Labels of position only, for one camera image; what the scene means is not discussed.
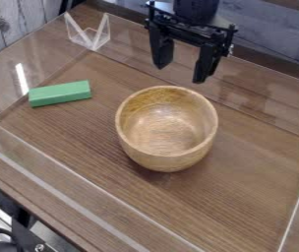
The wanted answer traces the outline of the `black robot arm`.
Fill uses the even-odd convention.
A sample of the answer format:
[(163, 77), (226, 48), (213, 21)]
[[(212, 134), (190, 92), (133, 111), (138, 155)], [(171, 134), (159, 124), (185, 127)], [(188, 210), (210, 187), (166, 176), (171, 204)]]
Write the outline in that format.
[(222, 57), (234, 50), (236, 24), (218, 14), (220, 0), (150, 0), (145, 28), (150, 34), (153, 62), (165, 69), (174, 61), (175, 41), (200, 48), (193, 82), (201, 84), (214, 75)]

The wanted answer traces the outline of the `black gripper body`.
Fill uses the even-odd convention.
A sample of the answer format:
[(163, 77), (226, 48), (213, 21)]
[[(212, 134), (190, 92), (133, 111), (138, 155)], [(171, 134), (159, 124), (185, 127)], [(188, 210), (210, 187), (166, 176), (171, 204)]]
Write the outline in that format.
[(149, 0), (147, 22), (166, 28), (188, 43), (204, 39), (220, 44), (222, 55), (233, 53), (233, 40), (238, 26), (218, 14), (221, 0)]

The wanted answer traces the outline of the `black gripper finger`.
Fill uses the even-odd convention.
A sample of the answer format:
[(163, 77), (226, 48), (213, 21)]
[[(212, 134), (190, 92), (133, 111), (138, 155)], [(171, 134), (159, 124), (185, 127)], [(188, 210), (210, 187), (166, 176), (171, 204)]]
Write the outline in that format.
[(157, 26), (150, 27), (150, 45), (154, 64), (163, 69), (174, 60), (175, 42)]
[(212, 43), (205, 43), (200, 47), (200, 57), (196, 62), (193, 82), (201, 84), (206, 81), (208, 77), (216, 72), (222, 52), (218, 46)]

